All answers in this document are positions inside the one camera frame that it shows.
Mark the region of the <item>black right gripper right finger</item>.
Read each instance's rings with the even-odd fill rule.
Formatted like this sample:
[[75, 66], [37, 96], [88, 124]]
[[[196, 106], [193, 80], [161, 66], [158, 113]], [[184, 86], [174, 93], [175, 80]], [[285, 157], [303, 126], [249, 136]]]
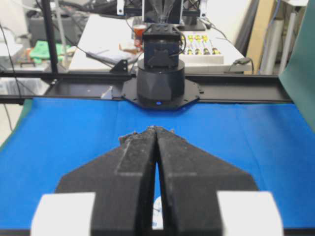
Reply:
[[155, 131], [166, 234], [221, 236], [217, 191], [257, 191], [253, 177], [163, 127]]

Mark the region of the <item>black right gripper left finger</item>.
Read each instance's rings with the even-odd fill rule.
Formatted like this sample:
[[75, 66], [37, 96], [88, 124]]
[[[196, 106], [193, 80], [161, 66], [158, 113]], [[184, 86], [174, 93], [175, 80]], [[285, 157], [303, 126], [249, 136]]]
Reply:
[[120, 146], [60, 179], [56, 193], [95, 192], [93, 236], [145, 236], [152, 227], [156, 131], [128, 135]]

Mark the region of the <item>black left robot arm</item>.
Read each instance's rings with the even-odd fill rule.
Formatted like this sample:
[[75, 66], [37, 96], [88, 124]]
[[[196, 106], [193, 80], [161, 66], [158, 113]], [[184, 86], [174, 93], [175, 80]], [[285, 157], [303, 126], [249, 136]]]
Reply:
[[170, 24], [155, 23], [142, 35], [144, 57], [136, 77], [124, 82], [122, 97], [144, 109], [176, 110], [200, 99], [200, 87], [185, 77], [179, 58], [186, 45], [181, 32]]

